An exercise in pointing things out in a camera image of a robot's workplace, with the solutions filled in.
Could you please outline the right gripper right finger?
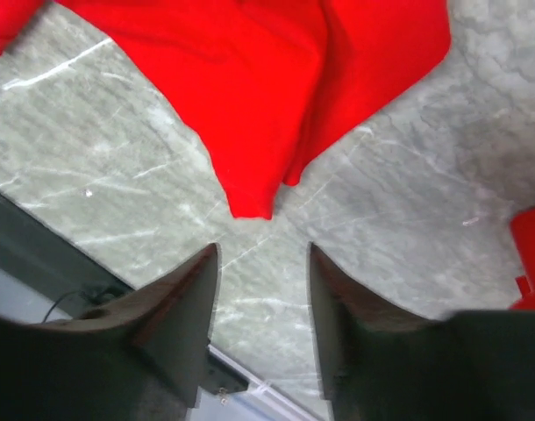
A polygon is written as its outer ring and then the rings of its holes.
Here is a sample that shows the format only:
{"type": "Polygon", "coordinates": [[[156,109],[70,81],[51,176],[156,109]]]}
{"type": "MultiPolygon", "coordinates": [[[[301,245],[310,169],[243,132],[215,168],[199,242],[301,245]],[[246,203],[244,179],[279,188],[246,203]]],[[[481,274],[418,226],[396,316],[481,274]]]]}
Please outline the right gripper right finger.
{"type": "Polygon", "coordinates": [[[432,320],[309,246],[310,314],[337,420],[535,420],[535,310],[432,320]]]}

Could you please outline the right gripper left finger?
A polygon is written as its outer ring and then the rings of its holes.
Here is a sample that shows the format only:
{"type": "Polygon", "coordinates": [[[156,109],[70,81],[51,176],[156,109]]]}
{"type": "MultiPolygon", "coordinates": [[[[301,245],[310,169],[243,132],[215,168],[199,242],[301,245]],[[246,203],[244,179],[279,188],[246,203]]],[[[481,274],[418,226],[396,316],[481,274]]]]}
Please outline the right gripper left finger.
{"type": "Polygon", "coordinates": [[[77,318],[0,317],[0,420],[183,420],[206,383],[219,248],[77,318]]]}

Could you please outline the red t shirt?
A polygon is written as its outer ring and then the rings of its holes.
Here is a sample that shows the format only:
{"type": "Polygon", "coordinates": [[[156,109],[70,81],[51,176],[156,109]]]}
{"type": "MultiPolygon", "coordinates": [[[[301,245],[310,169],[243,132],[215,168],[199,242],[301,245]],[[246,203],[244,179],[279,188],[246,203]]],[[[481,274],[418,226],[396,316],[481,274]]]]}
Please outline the red t shirt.
{"type": "Polygon", "coordinates": [[[236,218],[428,75],[451,45],[439,0],[67,1],[204,143],[236,218]]]}

